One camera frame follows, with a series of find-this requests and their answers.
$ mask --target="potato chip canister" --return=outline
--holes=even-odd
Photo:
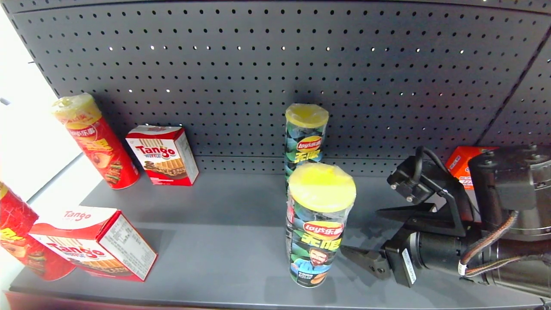
[[[327,278],[355,198],[354,179],[337,166],[306,163],[290,176],[287,257],[300,286],[316,287]]]
[[[138,170],[90,94],[63,97],[52,104],[51,112],[111,188],[127,188],[138,181]]]
[[[60,279],[75,266],[29,235],[37,219],[29,205],[0,181],[0,247],[42,279]]]
[[[294,103],[285,111],[285,118],[285,183],[288,187],[289,177],[298,165],[317,163],[323,158],[329,112],[315,104]]]

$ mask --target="black connector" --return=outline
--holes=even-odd
[[[434,164],[424,162],[424,170],[430,170]],[[390,187],[402,195],[408,202],[420,204],[434,195],[434,191],[423,184],[412,180],[415,171],[415,156],[408,157],[396,170],[387,178]],[[421,180],[426,176],[421,173]]]

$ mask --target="red chip canister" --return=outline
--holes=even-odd
[[[61,98],[52,105],[52,114],[111,188],[127,188],[138,181],[138,170],[90,94]]]
[[[68,275],[75,266],[28,233],[38,215],[0,182],[0,245],[46,281]]]

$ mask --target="store shelf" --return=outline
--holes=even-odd
[[[344,244],[374,248],[399,223],[375,216],[404,200],[384,178],[355,178],[358,198]],[[217,308],[533,308],[539,298],[423,271],[412,289],[377,281],[339,255],[326,282],[305,289],[288,274],[282,175],[203,173],[192,188],[153,186],[146,177],[114,191],[99,184],[83,205],[118,207],[158,250],[145,283],[91,277],[76,270],[44,282],[25,269],[15,292],[136,305]]]

